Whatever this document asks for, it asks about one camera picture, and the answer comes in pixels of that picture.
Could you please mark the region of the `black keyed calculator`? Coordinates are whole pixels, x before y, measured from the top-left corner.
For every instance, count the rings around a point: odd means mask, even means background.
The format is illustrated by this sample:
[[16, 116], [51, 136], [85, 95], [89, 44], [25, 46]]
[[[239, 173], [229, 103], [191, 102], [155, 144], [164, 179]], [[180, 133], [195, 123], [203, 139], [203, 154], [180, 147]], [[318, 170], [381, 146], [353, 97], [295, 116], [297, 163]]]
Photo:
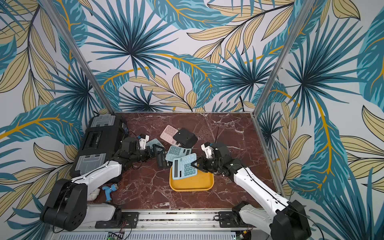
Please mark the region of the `black keyed calculator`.
[[166, 160], [167, 152], [165, 150], [161, 150], [160, 152], [157, 152], [156, 158], [157, 158], [157, 165], [160, 170], [163, 169], [169, 169], [172, 167], [173, 163]]

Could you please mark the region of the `yellow plastic tray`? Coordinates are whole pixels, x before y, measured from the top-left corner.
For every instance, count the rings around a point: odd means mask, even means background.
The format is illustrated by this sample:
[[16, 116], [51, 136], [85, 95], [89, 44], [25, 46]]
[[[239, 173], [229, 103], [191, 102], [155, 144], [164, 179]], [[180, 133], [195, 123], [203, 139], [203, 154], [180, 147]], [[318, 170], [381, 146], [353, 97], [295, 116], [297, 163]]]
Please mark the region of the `yellow plastic tray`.
[[176, 192], [203, 192], [208, 191], [214, 186], [214, 175], [212, 173], [203, 173], [198, 171], [196, 176], [173, 180], [173, 168], [170, 170], [170, 187]]

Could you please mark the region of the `large teal calculator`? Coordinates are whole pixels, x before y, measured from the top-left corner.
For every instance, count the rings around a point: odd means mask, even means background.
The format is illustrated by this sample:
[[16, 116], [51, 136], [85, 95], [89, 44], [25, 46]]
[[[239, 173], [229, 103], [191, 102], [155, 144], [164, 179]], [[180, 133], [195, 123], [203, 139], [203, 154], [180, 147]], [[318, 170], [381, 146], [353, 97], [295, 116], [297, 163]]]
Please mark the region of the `large teal calculator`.
[[196, 153], [176, 158], [173, 160], [172, 166], [172, 179], [182, 180], [190, 177], [194, 177], [198, 174], [198, 170], [191, 164], [197, 160]]

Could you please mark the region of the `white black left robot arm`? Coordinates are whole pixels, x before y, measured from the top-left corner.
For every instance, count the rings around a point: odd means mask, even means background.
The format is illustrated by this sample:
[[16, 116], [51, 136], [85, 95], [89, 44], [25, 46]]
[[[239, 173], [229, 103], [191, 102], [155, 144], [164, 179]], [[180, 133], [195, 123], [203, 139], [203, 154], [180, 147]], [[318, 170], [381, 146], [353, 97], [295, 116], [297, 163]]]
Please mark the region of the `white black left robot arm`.
[[112, 179], [129, 170], [134, 163], [152, 158], [165, 159], [166, 149], [147, 144], [145, 139], [125, 138], [121, 147], [105, 164], [73, 178], [58, 180], [41, 211], [40, 220], [65, 231], [73, 231], [85, 223], [96, 228], [118, 228], [128, 223], [121, 207], [112, 203], [88, 204], [88, 196]]

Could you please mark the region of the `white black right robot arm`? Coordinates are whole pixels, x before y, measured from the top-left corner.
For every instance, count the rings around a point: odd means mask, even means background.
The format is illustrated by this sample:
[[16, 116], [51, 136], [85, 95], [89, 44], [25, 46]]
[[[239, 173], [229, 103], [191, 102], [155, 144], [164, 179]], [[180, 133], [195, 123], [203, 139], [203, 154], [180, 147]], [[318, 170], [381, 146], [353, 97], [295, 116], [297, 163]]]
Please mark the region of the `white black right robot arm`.
[[273, 240], [308, 240], [311, 235], [305, 207], [290, 202], [262, 182], [240, 159], [231, 155], [223, 143], [202, 145], [204, 156], [191, 166], [205, 173], [221, 174], [243, 188], [261, 209], [241, 203], [233, 208], [241, 221], [268, 234]]

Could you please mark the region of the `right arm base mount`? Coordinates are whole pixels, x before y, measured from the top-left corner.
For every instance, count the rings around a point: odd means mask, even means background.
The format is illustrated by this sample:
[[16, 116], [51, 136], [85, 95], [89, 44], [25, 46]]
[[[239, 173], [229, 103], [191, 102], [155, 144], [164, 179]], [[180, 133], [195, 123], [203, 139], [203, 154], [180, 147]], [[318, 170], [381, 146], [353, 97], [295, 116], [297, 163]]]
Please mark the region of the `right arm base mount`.
[[240, 215], [233, 211], [218, 212], [214, 216], [214, 220], [219, 222], [221, 228], [247, 228], [252, 229], [254, 226], [246, 224], [240, 218]]

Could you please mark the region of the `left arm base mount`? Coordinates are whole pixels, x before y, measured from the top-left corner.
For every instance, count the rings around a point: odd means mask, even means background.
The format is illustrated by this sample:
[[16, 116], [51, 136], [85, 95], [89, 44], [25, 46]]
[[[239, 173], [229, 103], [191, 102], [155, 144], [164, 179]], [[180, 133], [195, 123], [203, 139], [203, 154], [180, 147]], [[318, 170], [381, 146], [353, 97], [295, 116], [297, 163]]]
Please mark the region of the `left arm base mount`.
[[96, 229], [135, 229], [138, 224], [139, 212], [118, 212], [109, 221], [96, 222]]

